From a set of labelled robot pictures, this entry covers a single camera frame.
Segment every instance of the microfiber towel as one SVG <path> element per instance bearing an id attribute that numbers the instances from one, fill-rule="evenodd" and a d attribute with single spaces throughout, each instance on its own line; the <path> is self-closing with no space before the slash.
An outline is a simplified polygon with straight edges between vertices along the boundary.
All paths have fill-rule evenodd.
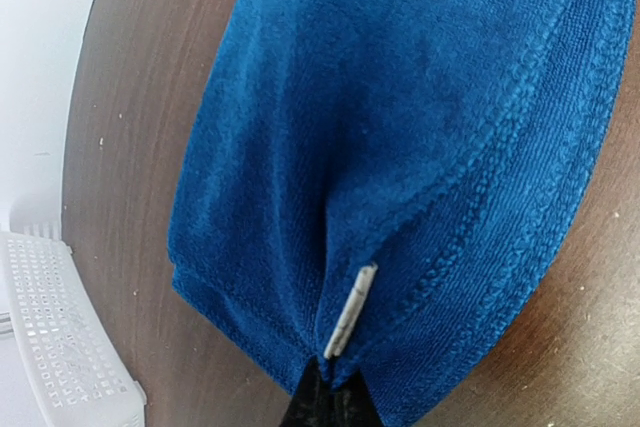
<path id="1" fill-rule="evenodd" d="M 288 392 L 360 372 L 408 426 L 570 227 L 635 0 L 237 0 L 184 160 L 174 287 Z M 378 269 L 342 355 L 323 352 Z"/>

